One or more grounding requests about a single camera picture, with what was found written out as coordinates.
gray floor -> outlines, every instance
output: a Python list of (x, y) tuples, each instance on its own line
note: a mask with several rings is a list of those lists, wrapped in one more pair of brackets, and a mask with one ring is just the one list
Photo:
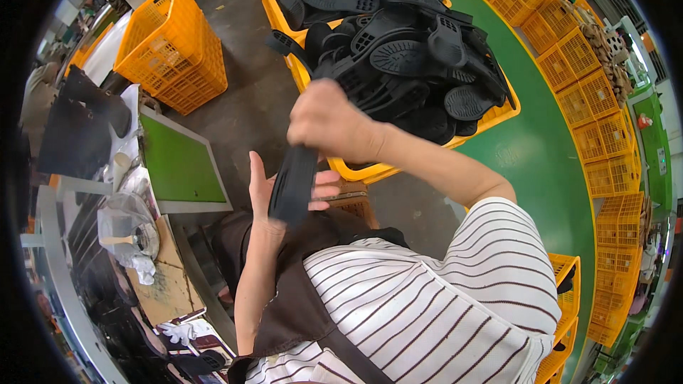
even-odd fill
[[(248, 153), (261, 155), (268, 175), (277, 172), (298, 90), (284, 59), (264, 45), (270, 24), (261, 0), (196, 1), (223, 41), (228, 88), (188, 116), (167, 115), (211, 142), (232, 204), (247, 208)], [(416, 252), (435, 258), (465, 216), (460, 205), (406, 174), (372, 184), (369, 194), (381, 226), (398, 228)]]

green floor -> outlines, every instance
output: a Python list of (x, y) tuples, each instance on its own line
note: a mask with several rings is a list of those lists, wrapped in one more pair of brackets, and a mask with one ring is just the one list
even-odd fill
[(458, 151), (504, 175), (519, 205), (534, 218), (549, 252), (581, 256), (578, 334), (563, 374), (568, 383), (586, 335), (595, 251), (590, 198), (569, 130), (550, 89), (514, 33), (483, 0), (451, 0), (474, 15), (522, 103), (522, 112), (469, 140)]

brown apron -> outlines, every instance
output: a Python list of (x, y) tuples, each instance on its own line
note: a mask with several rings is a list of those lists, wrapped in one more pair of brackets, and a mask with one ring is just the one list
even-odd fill
[[(251, 226), (250, 214), (236, 213), (223, 220), (220, 233), (212, 240), (233, 299), (246, 260)], [(237, 357), (230, 366), (231, 384), (245, 381), (254, 359), (283, 353), (304, 341), (329, 347), (368, 384), (392, 382), (339, 331), (303, 267), (303, 260), (317, 251), (372, 236), (405, 246), (398, 230), (370, 230), (363, 219), (339, 209), (310, 213), (299, 228), (287, 231), (277, 257), (275, 297), (263, 310), (253, 353)]]

plastic bag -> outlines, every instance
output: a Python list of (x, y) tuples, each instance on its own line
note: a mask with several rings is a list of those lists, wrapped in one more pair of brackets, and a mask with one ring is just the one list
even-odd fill
[[(137, 271), (141, 284), (154, 283), (153, 260), (159, 252), (157, 226), (145, 202), (133, 193), (115, 193), (97, 211), (100, 245), (124, 267)], [(103, 243), (107, 237), (134, 236), (133, 243)]]

green board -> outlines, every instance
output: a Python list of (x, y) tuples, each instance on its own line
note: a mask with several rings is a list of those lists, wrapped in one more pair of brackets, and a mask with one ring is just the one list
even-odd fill
[[(653, 218), (663, 219), (669, 216), (673, 208), (673, 186), (671, 185), (671, 152), (669, 151), (669, 138), (667, 132), (662, 127), (660, 117), (661, 108), (659, 98), (654, 93), (650, 98), (646, 98), (633, 105), (636, 116), (644, 113), (652, 119), (652, 126), (641, 129), (643, 138), (643, 149), (645, 150), (645, 161), (650, 167), (647, 171), (647, 183), (650, 186), (650, 198), (653, 202), (661, 206), (653, 210)], [(664, 148), (665, 160), (667, 161), (668, 172), (659, 175), (659, 158), (657, 150)]]
[(144, 158), (158, 201), (225, 202), (206, 145), (140, 115)]
[(574, 350), (565, 364), (568, 383), (585, 342), (592, 306), (595, 244), (591, 199), (564, 117), (534, 59), (483, 0), (451, 0), (488, 33), (496, 59), (522, 104), (522, 112), (467, 140), (457, 151), (505, 176), (518, 204), (534, 218), (549, 252), (581, 257), (581, 309)]

